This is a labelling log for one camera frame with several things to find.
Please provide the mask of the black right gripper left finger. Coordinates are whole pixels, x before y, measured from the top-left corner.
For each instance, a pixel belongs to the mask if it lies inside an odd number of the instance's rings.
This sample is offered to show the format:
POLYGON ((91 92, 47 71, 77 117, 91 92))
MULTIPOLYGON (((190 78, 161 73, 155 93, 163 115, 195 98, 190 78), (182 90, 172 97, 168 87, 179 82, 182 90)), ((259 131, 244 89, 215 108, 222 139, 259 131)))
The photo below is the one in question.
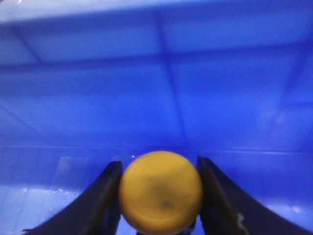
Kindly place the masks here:
POLYGON ((97 179, 60 212, 24 235, 114 235, 121 213, 118 186, 122 162, 110 162, 97 179))

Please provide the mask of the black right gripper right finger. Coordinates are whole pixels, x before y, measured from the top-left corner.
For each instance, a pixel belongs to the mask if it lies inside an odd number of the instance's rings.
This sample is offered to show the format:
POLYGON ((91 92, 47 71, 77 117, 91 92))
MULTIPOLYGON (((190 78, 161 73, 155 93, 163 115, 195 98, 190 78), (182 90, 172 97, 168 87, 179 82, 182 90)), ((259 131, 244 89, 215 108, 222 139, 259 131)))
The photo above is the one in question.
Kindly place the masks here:
POLYGON ((211 159, 198 156, 203 185, 200 219, 206 235, 310 235, 242 190, 211 159))

